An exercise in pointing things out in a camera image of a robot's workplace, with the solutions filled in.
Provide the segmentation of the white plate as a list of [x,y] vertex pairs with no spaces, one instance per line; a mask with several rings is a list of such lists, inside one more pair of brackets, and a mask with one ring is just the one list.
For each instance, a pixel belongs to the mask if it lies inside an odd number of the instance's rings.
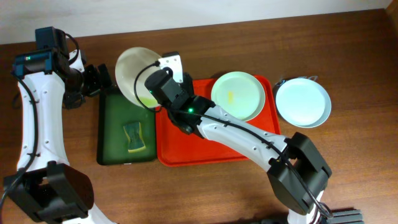
[[[158,61],[158,59],[160,59],[159,54],[144,47],[133,47],[127,49],[119,56],[115,68],[117,86],[121,93],[131,103],[142,107],[135,96],[134,82],[141,70]],[[136,83],[136,92],[138,97],[148,108],[156,108],[159,106],[156,99],[150,94],[149,90],[144,85],[148,76],[157,70],[157,67],[148,68],[139,76]]]

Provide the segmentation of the yellow green sponge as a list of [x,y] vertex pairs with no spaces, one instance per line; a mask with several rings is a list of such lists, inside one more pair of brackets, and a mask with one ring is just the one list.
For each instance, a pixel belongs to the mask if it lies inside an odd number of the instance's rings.
[[135,121],[123,126],[124,133],[127,137],[127,150],[129,153],[139,152],[146,149],[146,144],[142,136],[141,123]]

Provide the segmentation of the light green plate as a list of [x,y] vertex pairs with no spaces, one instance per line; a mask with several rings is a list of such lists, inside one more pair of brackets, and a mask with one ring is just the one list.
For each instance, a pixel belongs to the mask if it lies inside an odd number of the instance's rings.
[[215,81],[211,100],[235,118],[250,121],[264,108],[266,93],[262,83],[253,75],[229,72]]

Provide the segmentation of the light blue plate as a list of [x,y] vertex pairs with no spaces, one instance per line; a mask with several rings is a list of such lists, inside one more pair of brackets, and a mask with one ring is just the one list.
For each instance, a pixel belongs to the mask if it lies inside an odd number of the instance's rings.
[[282,80],[274,87],[278,114],[300,128],[315,128],[331,115],[332,103],[328,92],[311,77]]

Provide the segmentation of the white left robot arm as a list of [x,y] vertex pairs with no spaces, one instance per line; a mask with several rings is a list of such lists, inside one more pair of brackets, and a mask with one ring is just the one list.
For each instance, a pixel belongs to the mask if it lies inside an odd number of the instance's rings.
[[18,55],[12,75],[22,99],[22,148],[17,172],[4,178],[4,195],[40,223],[111,223],[94,203],[89,177],[70,167],[62,109],[92,95],[97,84],[80,50]]

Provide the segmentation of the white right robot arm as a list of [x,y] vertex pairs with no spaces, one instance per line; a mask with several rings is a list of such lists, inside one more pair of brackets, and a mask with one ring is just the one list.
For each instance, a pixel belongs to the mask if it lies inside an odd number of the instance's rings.
[[146,88],[167,110],[172,124],[185,134],[228,146],[267,173],[275,196],[287,208],[291,223],[319,223],[333,218],[320,201],[332,171],[304,134],[291,138],[272,134],[230,115],[214,101],[193,92],[191,76],[183,72],[179,53],[161,56],[159,70]]

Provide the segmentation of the dark green tray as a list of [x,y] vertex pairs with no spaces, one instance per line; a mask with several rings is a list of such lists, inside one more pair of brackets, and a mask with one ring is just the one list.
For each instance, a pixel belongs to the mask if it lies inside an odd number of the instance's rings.
[[[146,148],[128,151],[124,127],[139,122]],[[155,114],[131,103],[118,90],[99,95],[98,148],[96,160],[102,166],[149,162],[157,158]]]

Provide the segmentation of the red plastic tray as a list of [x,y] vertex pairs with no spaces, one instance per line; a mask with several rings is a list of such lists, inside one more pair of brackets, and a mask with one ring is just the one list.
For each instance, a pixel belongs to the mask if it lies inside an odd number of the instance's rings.
[[[268,79],[260,75],[255,78],[261,83],[266,94],[262,111],[249,124],[274,134],[280,134],[272,87]],[[157,157],[169,167],[212,164],[245,160],[240,153],[214,141],[186,135],[174,126],[165,110],[155,115]]]

